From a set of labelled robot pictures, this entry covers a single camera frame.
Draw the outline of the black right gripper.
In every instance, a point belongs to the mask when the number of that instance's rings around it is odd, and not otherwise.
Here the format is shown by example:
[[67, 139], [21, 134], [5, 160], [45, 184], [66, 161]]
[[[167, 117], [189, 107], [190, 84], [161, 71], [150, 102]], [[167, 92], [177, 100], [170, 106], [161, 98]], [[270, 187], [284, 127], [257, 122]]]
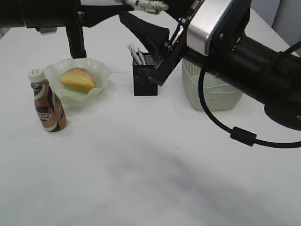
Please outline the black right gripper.
[[158, 61], [148, 76], [151, 82], [162, 86], [181, 61], [187, 50], [188, 27], [202, 3], [202, 0], [193, 0], [187, 8], [176, 5], [181, 15], [177, 16], [178, 26], [170, 40], [169, 29], [150, 24], [129, 12], [119, 13], [120, 22], [152, 56], [158, 56]]

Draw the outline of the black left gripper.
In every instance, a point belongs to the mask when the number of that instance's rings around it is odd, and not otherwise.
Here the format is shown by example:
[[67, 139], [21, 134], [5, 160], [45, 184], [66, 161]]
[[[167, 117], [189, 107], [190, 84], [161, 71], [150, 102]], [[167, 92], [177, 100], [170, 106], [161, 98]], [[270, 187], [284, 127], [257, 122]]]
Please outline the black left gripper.
[[71, 57], [86, 58], [82, 27], [90, 28], [120, 12], [133, 10], [128, 5], [81, 6], [79, 0], [24, 0], [23, 21], [27, 28], [39, 32], [44, 28], [65, 27]]

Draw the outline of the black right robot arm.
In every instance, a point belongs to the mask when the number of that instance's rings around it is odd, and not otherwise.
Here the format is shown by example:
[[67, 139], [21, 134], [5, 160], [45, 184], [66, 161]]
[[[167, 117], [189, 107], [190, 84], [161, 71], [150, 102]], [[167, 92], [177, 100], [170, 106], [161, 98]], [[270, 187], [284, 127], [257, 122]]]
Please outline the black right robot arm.
[[264, 105], [268, 117], [290, 129], [301, 128], [301, 59], [292, 50], [274, 51], [249, 38], [249, 0], [173, 0], [168, 13], [177, 19], [169, 30], [129, 12], [120, 22], [155, 61], [149, 80], [163, 85], [181, 59], [236, 87]]

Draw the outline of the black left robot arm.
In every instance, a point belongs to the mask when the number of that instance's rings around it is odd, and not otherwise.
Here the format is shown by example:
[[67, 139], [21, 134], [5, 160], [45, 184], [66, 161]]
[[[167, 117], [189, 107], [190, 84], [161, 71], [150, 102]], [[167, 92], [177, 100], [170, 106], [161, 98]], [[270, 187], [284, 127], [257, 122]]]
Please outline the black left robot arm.
[[93, 27], [118, 15], [132, 11], [129, 5], [83, 5], [79, 0], [2, 0], [1, 28], [34, 28], [42, 35], [65, 27], [72, 58], [86, 58], [83, 27]]

